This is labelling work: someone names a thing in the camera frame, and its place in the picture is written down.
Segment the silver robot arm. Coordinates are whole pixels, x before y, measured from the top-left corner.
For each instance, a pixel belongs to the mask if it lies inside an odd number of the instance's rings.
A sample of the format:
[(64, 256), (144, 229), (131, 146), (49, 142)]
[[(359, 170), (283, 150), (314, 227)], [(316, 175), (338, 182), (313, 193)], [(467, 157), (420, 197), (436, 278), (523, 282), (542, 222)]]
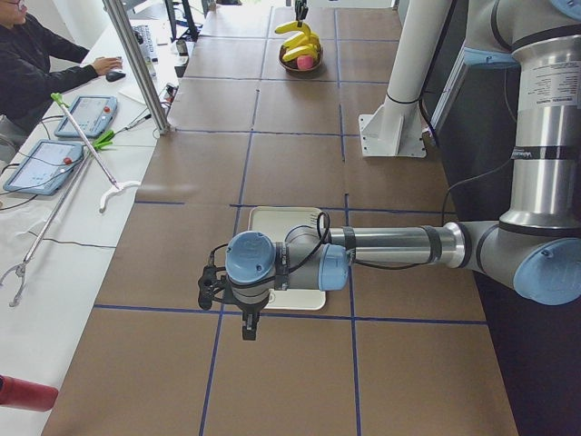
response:
[(246, 231), (224, 245), (225, 264), (208, 261), (198, 281), (203, 310), (241, 310), (254, 340), (275, 291), (343, 288), (351, 265), (405, 270), (444, 264), (483, 273), (545, 305), (580, 295), (580, 222), (573, 212), (580, 161), (580, 4), (472, 1), (465, 65), (517, 65), (520, 81), (509, 208), (497, 221), (439, 227), (334, 228), (326, 213), (280, 242)]

